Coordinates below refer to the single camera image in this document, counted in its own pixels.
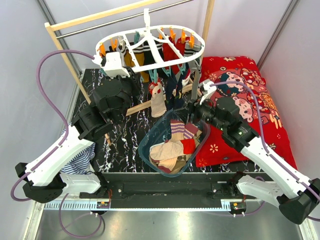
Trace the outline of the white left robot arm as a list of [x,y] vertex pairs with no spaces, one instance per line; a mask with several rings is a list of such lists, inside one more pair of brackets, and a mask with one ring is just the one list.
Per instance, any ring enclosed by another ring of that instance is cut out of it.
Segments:
[[63,194],[84,194],[103,198],[108,193],[105,178],[96,172],[70,174],[62,168],[81,151],[90,147],[115,125],[121,124],[132,102],[141,93],[137,74],[120,75],[104,81],[92,92],[93,101],[67,124],[65,133],[40,157],[20,162],[15,171],[25,184],[25,200],[48,203]]

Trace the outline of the white oval clip hanger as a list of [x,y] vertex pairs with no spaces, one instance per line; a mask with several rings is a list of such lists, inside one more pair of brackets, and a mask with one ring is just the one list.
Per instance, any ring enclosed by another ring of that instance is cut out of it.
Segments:
[[[144,72],[153,69],[162,69],[174,65],[182,65],[188,63],[192,60],[195,60],[202,56],[205,50],[205,41],[202,37],[200,37],[196,32],[192,29],[180,26],[180,25],[156,25],[151,26],[150,12],[148,8],[144,9],[143,19],[145,23],[145,27],[131,29],[126,31],[116,32],[114,34],[108,35],[101,39],[95,46],[96,54],[93,55],[92,62],[97,64],[99,67],[104,66],[102,64],[103,57],[101,56],[100,47],[108,40],[120,39],[121,43],[124,43],[124,49],[127,49],[129,54],[132,57],[132,61],[135,66],[132,67],[132,70],[135,73]],[[163,29],[169,30],[182,30],[184,33],[189,33],[189,42],[196,39],[200,43],[200,50],[191,56],[184,56],[180,54],[180,51],[176,49],[174,44],[169,40],[169,37],[163,32]],[[151,55],[155,61],[155,63],[147,64],[140,66],[135,57],[135,50],[142,46],[145,42],[148,43],[148,50],[151,52]],[[164,61],[160,55],[157,43],[166,43],[168,44],[172,50],[178,55],[179,59]]]

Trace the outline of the beige sock with red cuff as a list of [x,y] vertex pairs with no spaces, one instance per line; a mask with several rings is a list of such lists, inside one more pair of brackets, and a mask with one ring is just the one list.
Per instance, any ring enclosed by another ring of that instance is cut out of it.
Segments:
[[149,92],[151,94],[150,107],[151,116],[153,118],[158,118],[165,114],[167,111],[163,93],[163,87],[160,82],[151,83],[149,85]]

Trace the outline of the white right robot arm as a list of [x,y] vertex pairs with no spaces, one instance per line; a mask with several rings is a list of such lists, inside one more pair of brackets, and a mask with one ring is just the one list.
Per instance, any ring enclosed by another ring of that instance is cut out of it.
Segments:
[[305,176],[264,141],[240,116],[240,109],[230,97],[218,99],[216,104],[206,99],[193,100],[187,105],[188,116],[222,132],[223,141],[244,157],[256,163],[273,180],[268,183],[245,173],[236,173],[227,185],[228,195],[239,198],[249,195],[277,207],[282,215],[300,225],[320,203],[320,180]]

